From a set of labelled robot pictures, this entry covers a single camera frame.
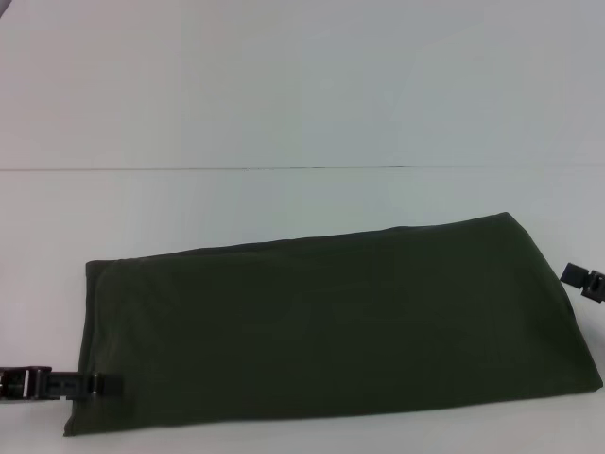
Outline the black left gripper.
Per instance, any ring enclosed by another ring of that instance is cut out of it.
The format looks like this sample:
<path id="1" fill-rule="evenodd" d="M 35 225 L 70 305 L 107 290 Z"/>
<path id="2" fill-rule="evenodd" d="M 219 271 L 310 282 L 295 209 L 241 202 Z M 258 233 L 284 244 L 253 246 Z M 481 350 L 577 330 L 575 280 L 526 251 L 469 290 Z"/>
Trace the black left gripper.
<path id="1" fill-rule="evenodd" d="M 122 394 L 121 375 L 52 372 L 47 366 L 2 367 L 1 402 L 26 403 L 52 398 L 114 397 Z"/>

